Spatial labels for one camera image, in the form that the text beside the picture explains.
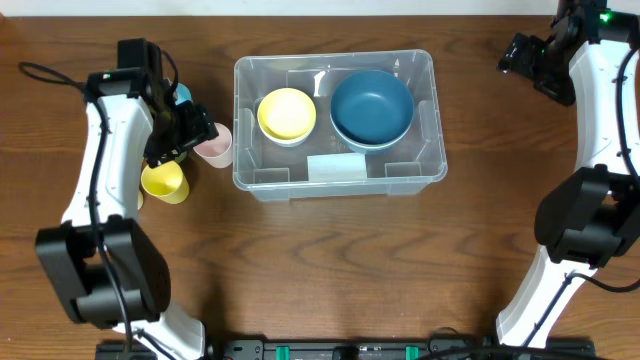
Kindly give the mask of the light blue cup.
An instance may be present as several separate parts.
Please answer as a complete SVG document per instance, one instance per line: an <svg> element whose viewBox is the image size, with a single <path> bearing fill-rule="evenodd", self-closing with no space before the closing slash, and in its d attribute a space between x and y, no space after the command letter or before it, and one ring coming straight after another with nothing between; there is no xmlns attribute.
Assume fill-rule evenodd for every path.
<svg viewBox="0 0 640 360"><path fill-rule="evenodd" d="M190 90L182 83L178 83L174 91L175 105L180 105L184 102L192 102L193 98Z"/></svg>

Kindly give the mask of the pink cup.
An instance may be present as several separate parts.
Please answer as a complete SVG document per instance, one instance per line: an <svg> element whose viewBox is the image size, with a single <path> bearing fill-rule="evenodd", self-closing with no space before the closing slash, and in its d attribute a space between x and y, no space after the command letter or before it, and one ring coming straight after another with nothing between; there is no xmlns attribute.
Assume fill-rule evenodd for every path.
<svg viewBox="0 0 640 360"><path fill-rule="evenodd" d="M194 147L194 152L215 168L226 168L233 162L233 136L220 123L215 123L218 136Z"/></svg>

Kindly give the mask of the yellow cup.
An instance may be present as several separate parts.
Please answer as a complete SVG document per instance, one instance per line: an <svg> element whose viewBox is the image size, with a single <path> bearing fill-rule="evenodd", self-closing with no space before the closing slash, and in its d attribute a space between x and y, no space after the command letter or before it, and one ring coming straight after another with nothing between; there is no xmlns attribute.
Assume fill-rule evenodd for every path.
<svg viewBox="0 0 640 360"><path fill-rule="evenodd" d="M147 165L141 173L141 185L148 194L172 205L184 202L190 193L185 174L175 161L155 168Z"/></svg>

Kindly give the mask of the cream white cup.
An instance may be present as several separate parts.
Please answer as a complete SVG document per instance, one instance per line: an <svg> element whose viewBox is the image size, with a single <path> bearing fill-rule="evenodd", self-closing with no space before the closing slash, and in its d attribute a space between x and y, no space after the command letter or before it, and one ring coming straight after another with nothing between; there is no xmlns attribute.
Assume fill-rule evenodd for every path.
<svg viewBox="0 0 640 360"><path fill-rule="evenodd" d="M140 190L138 190L137 194L137 209L140 210L144 204L144 196Z"/></svg>

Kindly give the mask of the yellow small bowl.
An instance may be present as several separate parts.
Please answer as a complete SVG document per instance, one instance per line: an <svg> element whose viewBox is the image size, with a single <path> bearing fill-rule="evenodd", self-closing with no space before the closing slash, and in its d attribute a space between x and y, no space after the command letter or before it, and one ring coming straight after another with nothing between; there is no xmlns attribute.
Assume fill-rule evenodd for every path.
<svg viewBox="0 0 640 360"><path fill-rule="evenodd" d="M316 107L304 92L280 88L267 94L257 110L258 124L281 139L293 139L314 129Z"/></svg>

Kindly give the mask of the white small bowl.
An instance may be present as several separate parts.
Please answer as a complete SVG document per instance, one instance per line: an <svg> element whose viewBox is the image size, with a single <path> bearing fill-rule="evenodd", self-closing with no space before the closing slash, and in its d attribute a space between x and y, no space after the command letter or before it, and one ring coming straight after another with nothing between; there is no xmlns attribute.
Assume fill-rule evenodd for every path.
<svg viewBox="0 0 640 360"><path fill-rule="evenodd" d="M313 132L313 128L311 128L309 131L307 131L306 133L304 133L303 135L293 138L293 139L281 139L278 138L274 135L271 134L271 132L266 129L261 127L260 128L261 132L263 133L263 135L268 138L269 140L271 140L272 142L274 142L275 144L282 146L282 147L295 147L298 146L302 143L304 143L306 141L306 139L310 136L310 134Z"/></svg>

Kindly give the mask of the dark blue bowl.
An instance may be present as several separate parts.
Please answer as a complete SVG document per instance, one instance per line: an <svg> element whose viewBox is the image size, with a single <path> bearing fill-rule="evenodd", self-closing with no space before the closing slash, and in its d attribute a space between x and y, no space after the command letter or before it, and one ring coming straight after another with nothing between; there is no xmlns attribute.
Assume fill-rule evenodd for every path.
<svg viewBox="0 0 640 360"><path fill-rule="evenodd" d="M394 139L393 141L383 144L364 144L354 141L342 134L338 134L340 140L352 151L362 154L379 154L389 151L392 147L399 144L402 140L401 137Z"/></svg>
<svg viewBox="0 0 640 360"><path fill-rule="evenodd" d="M372 116L402 117L412 122L415 103L408 87L394 75L368 70L345 78L330 101L330 119L366 120Z"/></svg>

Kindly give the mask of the beige large bowl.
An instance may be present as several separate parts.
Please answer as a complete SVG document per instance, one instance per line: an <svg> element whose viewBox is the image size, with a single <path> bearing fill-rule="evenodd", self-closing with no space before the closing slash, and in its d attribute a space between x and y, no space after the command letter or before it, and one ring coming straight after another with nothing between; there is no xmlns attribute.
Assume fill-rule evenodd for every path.
<svg viewBox="0 0 640 360"><path fill-rule="evenodd" d="M349 149L366 154L388 152L405 137L411 126L411 121L402 117L384 119L378 115L355 121L331 116L331 123Z"/></svg>

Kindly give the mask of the green cup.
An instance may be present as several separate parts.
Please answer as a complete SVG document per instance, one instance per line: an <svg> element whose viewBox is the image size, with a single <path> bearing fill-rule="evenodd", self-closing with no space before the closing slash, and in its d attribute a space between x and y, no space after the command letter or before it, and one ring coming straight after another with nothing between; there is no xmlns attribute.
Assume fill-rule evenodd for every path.
<svg viewBox="0 0 640 360"><path fill-rule="evenodd" d="M179 155L174 159L174 161L175 161L176 163L178 163L178 164L179 164L179 163L181 163L181 162L182 162L182 161L187 157L187 155L188 155L188 152L183 152L183 153L179 154Z"/></svg>

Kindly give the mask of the light grey small bowl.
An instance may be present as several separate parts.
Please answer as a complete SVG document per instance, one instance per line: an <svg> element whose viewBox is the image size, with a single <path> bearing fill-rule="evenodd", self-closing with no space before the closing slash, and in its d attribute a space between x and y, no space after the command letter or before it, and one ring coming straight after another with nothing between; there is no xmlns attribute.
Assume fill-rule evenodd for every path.
<svg viewBox="0 0 640 360"><path fill-rule="evenodd" d="M299 139L284 140L284 139L270 138L270 141L278 146L290 148L290 147L295 147L303 144L306 141L306 139L299 138Z"/></svg>

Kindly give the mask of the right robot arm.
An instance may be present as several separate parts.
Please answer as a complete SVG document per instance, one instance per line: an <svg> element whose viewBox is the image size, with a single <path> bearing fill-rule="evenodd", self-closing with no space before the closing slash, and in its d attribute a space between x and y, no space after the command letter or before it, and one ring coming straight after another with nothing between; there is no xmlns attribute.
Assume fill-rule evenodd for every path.
<svg viewBox="0 0 640 360"><path fill-rule="evenodd" d="M547 39L518 33L497 67L577 111L574 172L540 203L534 261L496 320L499 344L543 349L582 284L639 238L639 18L561 1Z"/></svg>

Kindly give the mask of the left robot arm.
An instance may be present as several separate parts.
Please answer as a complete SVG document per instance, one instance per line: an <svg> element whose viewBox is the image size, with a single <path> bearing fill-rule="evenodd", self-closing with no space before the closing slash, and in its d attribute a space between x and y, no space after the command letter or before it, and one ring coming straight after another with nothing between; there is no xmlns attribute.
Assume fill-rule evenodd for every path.
<svg viewBox="0 0 640 360"><path fill-rule="evenodd" d="M120 331L102 359L207 359L204 324L171 300L168 265L138 222L144 166L216 138L203 105L179 93L167 52L143 39L117 45L117 65L78 84L88 133L61 223L37 233L36 255L68 318Z"/></svg>

